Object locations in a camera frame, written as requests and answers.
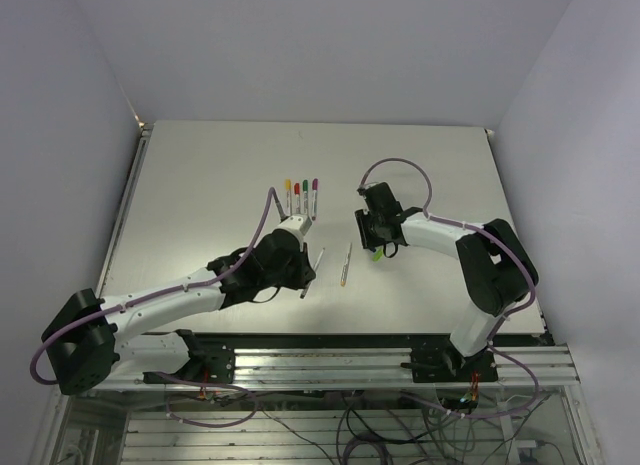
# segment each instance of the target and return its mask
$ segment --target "white wall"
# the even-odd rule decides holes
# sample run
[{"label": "white wall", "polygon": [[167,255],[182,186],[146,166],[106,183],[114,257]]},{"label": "white wall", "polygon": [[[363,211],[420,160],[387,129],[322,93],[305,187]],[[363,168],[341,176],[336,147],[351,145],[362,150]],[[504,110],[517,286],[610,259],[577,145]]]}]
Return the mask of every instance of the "white wall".
[{"label": "white wall", "polygon": [[143,121],[495,128],[570,0],[78,0]]},{"label": "white wall", "polygon": [[573,0],[495,153],[608,463],[638,463],[640,0]]},{"label": "white wall", "polygon": [[0,76],[0,462],[22,464],[49,394],[30,356],[96,284],[138,130],[74,0],[0,0]]}]

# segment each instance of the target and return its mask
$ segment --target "pen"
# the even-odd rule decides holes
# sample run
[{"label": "pen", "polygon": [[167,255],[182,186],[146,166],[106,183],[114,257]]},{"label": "pen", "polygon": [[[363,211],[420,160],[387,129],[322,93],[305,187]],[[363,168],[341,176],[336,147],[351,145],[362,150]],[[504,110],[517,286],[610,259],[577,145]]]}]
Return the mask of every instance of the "pen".
[{"label": "pen", "polygon": [[287,191],[287,213],[293,215],[293,200],[291,198],[291,180],[284,181],[284,188]]},{"label": "pen", "polygon": [[300,184],[293,186],[293,193],[296,195],[296,213],[300,213]]},{"label": "pen", "polygon": [[313,183],[311,185],[313,189],[313,195],[311,196],[313,200],[313,212],[311,213],[311,220],[315,220],[318,216],[318,179],[314,178]]},{"label": "pen", "polygon": [[351,248],[353,244],[349,242],[349,249],[347,250],[347,256],[344,259],[344,265],[342,266],[342,277],[340,278],[340,285],[343,287],[347,284],[347,274],[349,273],[349,262],[351,262]]},{"label": "pen", "polygon": [[304,194],[304,207],[302,209],[302,213],[311,215],[311,210],[309,209],[309,182],[307,180],[302,181],[302,193]]},{"label": "pen", "polygon": [[[318,258],[316,258],[316,263],[313,265],[314,272],[318,271],[318,267],[320,266],[320,260],[322,260],[322,255],[324,255],[324,248],[320,250],[320,255],[318,255]],[[309,291],[310,286],[311,286],[311,282],[307,283],[307,286],[304,287],[304,290],[302,290],[302,293],[300,294],[300,298],[304,298],[307,296],[307,292]]]}]

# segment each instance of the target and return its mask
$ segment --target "robotic arm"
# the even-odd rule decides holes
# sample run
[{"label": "robotic arm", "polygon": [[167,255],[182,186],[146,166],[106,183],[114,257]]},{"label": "robotic arm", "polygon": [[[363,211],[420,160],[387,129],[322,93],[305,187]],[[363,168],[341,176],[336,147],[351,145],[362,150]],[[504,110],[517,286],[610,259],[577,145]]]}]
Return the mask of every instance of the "robotic arm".
[{"label": "robotic arm", "polygon": [[211,282],[234,266],[245,248],[159,288],[100,299],[91,289],[74,294],[43,333],[43,342],[85,316],[118,306],[121,310],[73,328],[47,349],[62,393],[81,393],[109,375],[131,371],[140,372],[147,382],[160,380],[145,373],[153,371],[196,381],[207,371],[217,374],[218,382],[227,382],[232,353],[227,357],[222,349],[201,347],[187,330],[143,334],[189,315],[253,301],[267,288],[305,288],[315,279],[304,242],[311,224],[305,215],[286,218],[262,238],[237,270],[215,283]]},{"label": "robotic arm", "polygon": [[[362,247],[417,246],[460,261],[470,296],[467,309],[449,337],[454,352],[445,357],[452,372],[484,351],[503,313],[529,291],[516,264],[485,236],[472,230],[429,220],[418,207],[403,210],[385,182],[368,184],[358,193],[367,210],[356,211]],[[496,219],[476,224],[504,243],[522,262],[534,284],[538,274],[511,226]]]}]

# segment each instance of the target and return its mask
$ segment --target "white table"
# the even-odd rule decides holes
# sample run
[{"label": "white table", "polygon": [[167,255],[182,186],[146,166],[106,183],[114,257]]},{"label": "white table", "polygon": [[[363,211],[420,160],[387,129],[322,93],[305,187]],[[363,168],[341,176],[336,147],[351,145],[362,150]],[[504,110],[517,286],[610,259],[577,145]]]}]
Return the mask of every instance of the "white table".
[{"label": "white table", "polygon": [[[437,215],[511,221],[482,128],[404,125],[160,121],[147,147],[104,295],[161,285],[246,246],[269,186],[285,201],[284,180],[318,178],[318,220],[307,235],[318,278],[304,300],[282,290],[272,302],[241,304],[162,327],[234,333],[449,333],[469,298],[457,261],[401,248],[377,263],[362,250],[354,211],[365,170],[388,156],[417,162],[430,175]],[[389,182],[404,208],[422,205],[422,177],[384,164],[370,180]],[[278,223],[275,207],[265,232]],[[349,242],[346,287],[340,273]],[[544,332],[536,306],[501,332]]]}]

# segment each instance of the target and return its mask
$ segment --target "metal frame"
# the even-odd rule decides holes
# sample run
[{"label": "metal frame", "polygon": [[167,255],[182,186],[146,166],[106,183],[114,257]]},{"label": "metal frame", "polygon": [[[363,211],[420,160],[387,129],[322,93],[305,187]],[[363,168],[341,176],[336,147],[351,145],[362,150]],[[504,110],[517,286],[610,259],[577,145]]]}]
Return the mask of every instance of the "metal frame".
[{"label": "metal frame", "polygon": [[[114,224],[107,256],[100,275],[97,290],[101,293],[106,283],[111,264],[117,253],[129,206],[145,152],[151,138],[153,125],[144,125],[138,141],[137,151],[123,192],[122,201]],[[514,343],[513,337],[504,337],[506,343]],[[572,436],[584,465],[603,465],[605,462],[598,444],[595,428],[589,418],[580,381],[567,346],[498,346],[498,350],[515,356],[529,366],[542,387],[562,387],[565,392],[565,407],[570,418]],[[353,389],[412,389],[465,388],[468,383],[413,383],[409,370],[399,367],[400,362],[410,361],[411,348],[240,348],[236,347],[236,371],[234,384],[251,390],[353,390]],[[528,374],[511,362],[496,356],[499,380],[484,382],[485,389],[530,387]],[[108,378],[96,391],[140,391],[164,392],[193,387],[180,385],[149,385],[142,383],[140,376]],[[59,438],[65,429],[71,400],[61,395],[59,389],[51,393],[41,430],[34,444],[30,465],[50,465],[56,457]],[[508,434],[505,424],[504,433]],[[520,441],[514,449],[526,448]]]}]

